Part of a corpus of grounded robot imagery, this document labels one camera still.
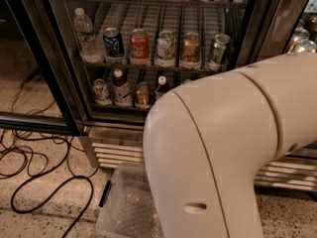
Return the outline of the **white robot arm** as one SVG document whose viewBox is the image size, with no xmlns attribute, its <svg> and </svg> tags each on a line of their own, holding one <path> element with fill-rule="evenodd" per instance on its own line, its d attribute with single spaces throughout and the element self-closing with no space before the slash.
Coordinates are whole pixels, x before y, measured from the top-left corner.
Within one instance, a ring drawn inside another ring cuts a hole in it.
<svg viewBox="0 0 317 238">
<path fill-rule="evenodd" d="M 317 140 L 317 55 L 289 54 L 182 84 L 145 124 L 165 238 L 264 238 L 254 179 Z"/>
</svg>

